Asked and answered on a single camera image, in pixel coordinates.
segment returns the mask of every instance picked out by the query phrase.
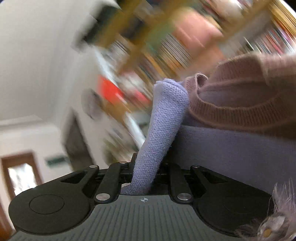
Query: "knitted fabric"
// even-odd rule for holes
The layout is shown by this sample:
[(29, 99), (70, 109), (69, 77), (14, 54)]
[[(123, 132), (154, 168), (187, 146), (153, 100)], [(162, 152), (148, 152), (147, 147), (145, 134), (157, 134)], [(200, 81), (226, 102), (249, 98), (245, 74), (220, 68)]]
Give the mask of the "knitted fabric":
[(295, 79), (296, 55), (248, 54), (219, 64), (210, 78), (197, 73), (183, 85), (189, 113), (201, 123), (268, 133), (296, 123)]
[(183, 86), (169, 79), (156, 82), (148, 135), (137, 155), (132, 182), (122, 188), (122, 194), (141, 195), (149, 191), (187, 107), (188, 95)]

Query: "doorway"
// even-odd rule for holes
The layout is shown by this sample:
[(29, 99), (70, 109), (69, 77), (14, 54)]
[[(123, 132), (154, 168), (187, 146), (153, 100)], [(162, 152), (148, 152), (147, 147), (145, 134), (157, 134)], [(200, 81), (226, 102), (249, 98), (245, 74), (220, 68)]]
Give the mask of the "doorway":
[(42, 184), (32, 152), (2, 157), (1, 160), (11, 200), (21, 192)]

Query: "white wall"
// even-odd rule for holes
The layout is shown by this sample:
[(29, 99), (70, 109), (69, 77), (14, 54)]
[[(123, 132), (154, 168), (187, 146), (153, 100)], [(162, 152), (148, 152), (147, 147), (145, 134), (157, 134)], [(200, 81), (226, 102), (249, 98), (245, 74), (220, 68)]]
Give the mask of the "white wall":
[[(45, 159), (65, 154), (61, 145), (60, 130), (53, 124), (33, 125), (26, 128), (15, 128), (0, 133), (0, 158), (18, 153), (32, 151), (43, 182), (51, 181), (72, 172), (67, 163), (48, 167)], [(0, 200), (8, 215), (10, 197), (0, 168)]]
[(62, 139), (65, 139), (72, 110), (74, 110), (78, 114), (82, 132), (94, 162), (100, 166), (100, 169), (104, 169), (108, 168), (104, 161), (104, 138), (108, 135), (107, 131), (118, 124), (105, 114), (98, 121), (92, 120), (84, 113), (81, 104), (81, 95), (85, 90), (90, 88), (97, 90), (99, 74), (100, 70), (91, 48), (77, 54), (75, 64), (68, 76), (72, 84), (65, 86), (65, 93), (68, 92), (68, 94), (65, 94), (64, 101), (60, 102), (55, 116), (55, 124), (61, 128)]

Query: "door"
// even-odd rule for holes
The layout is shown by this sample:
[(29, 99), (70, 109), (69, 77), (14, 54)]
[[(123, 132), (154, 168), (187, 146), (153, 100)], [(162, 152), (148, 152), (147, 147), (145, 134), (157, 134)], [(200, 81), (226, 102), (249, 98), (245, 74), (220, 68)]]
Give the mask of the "door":
[(11, 200), (19, 193), (42, 184), (32, 152), (2, 157), (1, 160)]
[(6, 241), (12, 235), (12, 228), (0, 203), (0, 241)]

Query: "round pad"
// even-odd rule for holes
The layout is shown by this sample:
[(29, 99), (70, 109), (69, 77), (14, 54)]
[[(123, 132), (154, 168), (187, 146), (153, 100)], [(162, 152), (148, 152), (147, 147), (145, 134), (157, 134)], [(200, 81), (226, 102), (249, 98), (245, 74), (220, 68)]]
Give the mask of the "round pad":
[(56, 234), (80, 224), (91, 211), (81, 187), (53, 180), (17, 195), (9, 205), (16, 230)]
[(45, 194), (32, 199), (30, 208), (39, 214), (51, 214), (59, 211), (65, 202), (64, 199), (58, 195)]

